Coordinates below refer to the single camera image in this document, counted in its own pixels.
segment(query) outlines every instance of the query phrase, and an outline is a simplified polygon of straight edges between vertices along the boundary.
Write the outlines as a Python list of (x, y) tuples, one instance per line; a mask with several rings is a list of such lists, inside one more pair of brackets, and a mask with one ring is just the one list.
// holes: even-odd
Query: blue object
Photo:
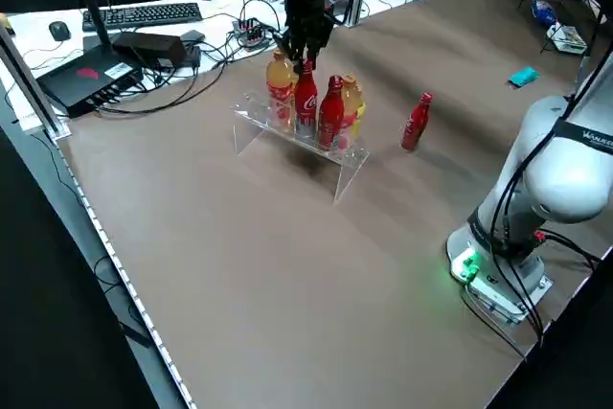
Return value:
[(533, 0), (533, 16), (541, 26), (550, 28), (557, 22), (554, 8), (544, 0)]
[(538, 74), (532, 67), (527, 67), (513, 74), (509, 81), (513, 85), (521, 88), (522, 86), (527, 85), (531, 81), (537, 80), (539, 77), (540, 74)]

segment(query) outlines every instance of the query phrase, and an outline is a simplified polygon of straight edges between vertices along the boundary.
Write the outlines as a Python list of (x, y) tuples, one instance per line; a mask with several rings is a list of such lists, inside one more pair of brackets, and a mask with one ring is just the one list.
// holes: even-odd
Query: clear acrylic stand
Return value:
[(237, 154), (243, 152), (260, 133), (268, 131), (284, 138), (295, 146), (339, 165), (341, 170), (338, 174), (338, 182), (336, 183), (334, 203), (341, 199), (343, 192), (349, 187), (353, 178), (369, 156), (369, 152), (364, 148), (363, 141), (359, 137), (348, 149), (323, 150), (315, 144), (314, 140), (298, 136), (289, 127), (282, 129), (273, 126), (271, 124), (268, 99), (255, 93), (245, 95), (245, 99), (235, 105), (234, 112), (234, 142)]

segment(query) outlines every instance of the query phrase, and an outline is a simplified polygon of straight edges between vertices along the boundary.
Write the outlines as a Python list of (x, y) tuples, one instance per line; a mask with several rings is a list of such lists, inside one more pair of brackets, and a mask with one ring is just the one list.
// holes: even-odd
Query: keyboard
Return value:
[[(193, 23), (202, 20), (200, 8), (195, 2), (104, 9), (101, 10), (101, 17), (104, 26), (109, 30)], [(86, 33), (96, 31), (89, 11), (83, 14), (83, 31)]]

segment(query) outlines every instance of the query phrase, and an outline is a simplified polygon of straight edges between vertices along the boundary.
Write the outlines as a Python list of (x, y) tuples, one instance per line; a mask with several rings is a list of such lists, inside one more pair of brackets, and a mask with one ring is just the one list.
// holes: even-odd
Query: orange juice bottle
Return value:
[(291, 127), (296, 75), (293, 66), (279, 49), (266, 67), (266, 86), (270, 102), (270, 122), (279, 129)]
[(349, 148), (353, 144), (354, 140), (354, 126), (358, 118), (358, 110), (362, 105), (361, 90), (357, 86), (355, 76), (347, 74), (343, 78), (343, 89), (341, 90), (341, 97), (343, 104), (345, 105), (345, 111), (343, 114), (343, 122), (341, 124), (340, 132), (336, 137), (336, 148), (344, 150)]
[(362, 87), (358, 83), (355, 85), (355, 93), (357, 95), (357, 98), (360, 100), (360, 106), (357, 108), (357, 115), (355, 117), (355, 121), (353, 122), (352, 143), (355, 141), (357, 135), (360, 133), (360, 125), (362, 124), (364, 111), (366, 110), (366, 103), (362, 98)]

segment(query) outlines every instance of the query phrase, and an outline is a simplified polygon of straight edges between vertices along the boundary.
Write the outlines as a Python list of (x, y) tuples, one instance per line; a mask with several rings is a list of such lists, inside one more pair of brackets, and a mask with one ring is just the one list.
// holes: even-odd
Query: led strip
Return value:
[(136, 288), (134, 287), (134, 283), (127, 276), (127, 272), (125, 272), (125, 269), (122, 266), (122, 262), (117, 257), (115, 253), (115, 249), (113, 248), (113, 245), (111, 244), (110, 239), (108, 238), (108, 235), (102, 228), (102, 225), (100, 221), (98, 220), (98, 218), (96, 217), (96, 214), (94, 213), (93, 208), (91, 207), (91, 205), (89, 204), (89, 201), (85, 197), (85, 193), (83, 192), (83, 189), (80, 187), (79, 181), (73, 174), (73, 171), (68, 166), (68, 162), (66, 161), (66, 158), (64, 157), (61, 149), (57, 145), (55, 145), (55, 147), (57, 151), (59, 152), (59, 156), (64, 162), (64, 165), (66, 169), (68, 170), (70, 177), (72, 177), (73, 182), (75, 183), (75, 186), (77, 187), (77, 193), (79, 195), (79, 198), (83, 206), (85, 207), (85, 211), (87, 211), (89, 218), (94, 224), (96, 232), (98, 232), (98, 236), (100, 237), (100, 239), (102, 240), (102, 243), (104, 244), (104, 247), (106, 248), (106, 252), (108, 253), (108, 256), (110, 257), (111, 261), (115, 265), (115, 268), (117, 269), (122, 281), (124, 282), (125, 289), (127, 290), (130, 297), (132, 298), (132, 301), (134, 301), (134, 305), (138, 309), (138, 312), (141, 315), (141, 317), (143, 318), (143, 321), (145, 322), (145, 325), (147, 326), (147, 330), (149, 334), (151, 335), (151, 338), (153, 339), (153, 342), (155, 343), (155, 346), (157, 347), (158, 352), (162, 355), (162, 359), (164, 360), (164, 363), (166, 364), (167, 369), (172, 375), (175, 385), (181, 392), (181, 395), (183, 396), (183, 399), (187, 403), (188, 407), (190, 409), (197, 409), (195, 402), (193, 402), (192, 395), (190, 395), (190, 392), (188, 391), (188, 388), (185, 382), (183, 381), (181, 374), (177, 370), (176, 365), (172, 362), (172, 358), (170, 357), (170, 353), (168, 349), (166, 348), (166, 345), (164, 345), (164, 341), (160, 337), (160, 334), (158, 333), (156, 327), (153, 325), (153, 321), (151, 320), (151, 317), (149, 316), (147, 310), (145, 309), (145, 306), (143, 305), (143, 301), (141, 301), (140, 297), (138, 296), (138, 293), (136, 292)]

